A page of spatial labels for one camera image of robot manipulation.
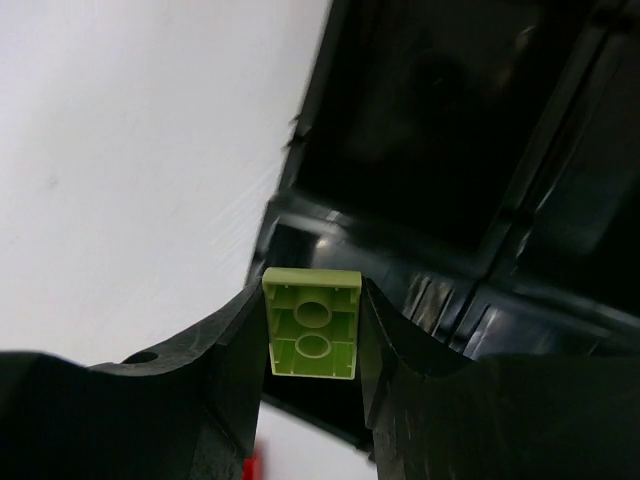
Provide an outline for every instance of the red object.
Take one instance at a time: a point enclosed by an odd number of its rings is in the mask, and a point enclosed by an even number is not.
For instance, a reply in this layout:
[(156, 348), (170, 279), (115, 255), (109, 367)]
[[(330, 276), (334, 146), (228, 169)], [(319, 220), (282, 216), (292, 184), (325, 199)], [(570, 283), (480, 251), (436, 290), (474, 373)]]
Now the red object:
[(253, 457), (244, 461), (242, 480), (264, 480), (262, 477), (262, 451), (256, 446)]

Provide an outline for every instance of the white background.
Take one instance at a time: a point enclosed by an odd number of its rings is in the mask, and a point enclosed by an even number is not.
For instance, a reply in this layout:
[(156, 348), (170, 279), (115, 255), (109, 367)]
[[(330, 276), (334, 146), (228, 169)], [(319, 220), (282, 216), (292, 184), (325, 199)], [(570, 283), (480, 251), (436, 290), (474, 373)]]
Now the white background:
[[(0, 0), (0, 349), (120, 361), (242, 286), (327, 0)], [(270, 480), (375, 478), (269, 408)]]

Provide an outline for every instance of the small hole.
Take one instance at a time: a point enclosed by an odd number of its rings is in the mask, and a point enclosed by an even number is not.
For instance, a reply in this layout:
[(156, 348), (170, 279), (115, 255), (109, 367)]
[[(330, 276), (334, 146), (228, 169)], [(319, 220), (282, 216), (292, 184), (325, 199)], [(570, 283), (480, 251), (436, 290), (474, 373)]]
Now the small hole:
[(138, 352), (131, 355), (124, 362), (126, 365), (135, 365), (139, 363), (148, 363), (158, 358), (158, 354), (154, 352)]
[(303, 357), (322, 358), (331, 352), (331, 343), (320, 335), (308, 334), (296, 340), (296, 350)]
[(303, 303), (294, 313), (298, 323), (307, 328), (324, 327), (331, 321), (329, 309), (318, 302)]

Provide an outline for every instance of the black plastic part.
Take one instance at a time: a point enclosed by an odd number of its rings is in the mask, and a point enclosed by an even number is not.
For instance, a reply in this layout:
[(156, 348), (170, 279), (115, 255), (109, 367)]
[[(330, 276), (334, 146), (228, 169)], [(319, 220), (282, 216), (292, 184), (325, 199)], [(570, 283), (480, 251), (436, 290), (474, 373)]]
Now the black plastic part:
[(637, 335), (640, 29), (614, 33), (523, 207), (494, 282)]
[[(638, 355), (638, 11), (335, 0), (248, 280), (360, 270), (474, 359)], [(265, 385), (268, 401), (370, 442), (293, 384)]]
[(359, 361), (381, 480), (638, 478), (640, 360), (477, 363), (365, 281)]
[(0, 354), (2, 478), (240, 479), (267, 359), (259, 281), (123, 364)]

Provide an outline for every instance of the lime green lego brick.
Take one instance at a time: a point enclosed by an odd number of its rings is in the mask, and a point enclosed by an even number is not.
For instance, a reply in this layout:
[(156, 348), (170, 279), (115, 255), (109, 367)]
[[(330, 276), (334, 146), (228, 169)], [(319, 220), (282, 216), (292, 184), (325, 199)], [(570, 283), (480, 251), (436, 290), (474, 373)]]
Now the lime green lego brick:
[(268, 268), (262, 287), (274, 375), (355, 377), (360, 272)]

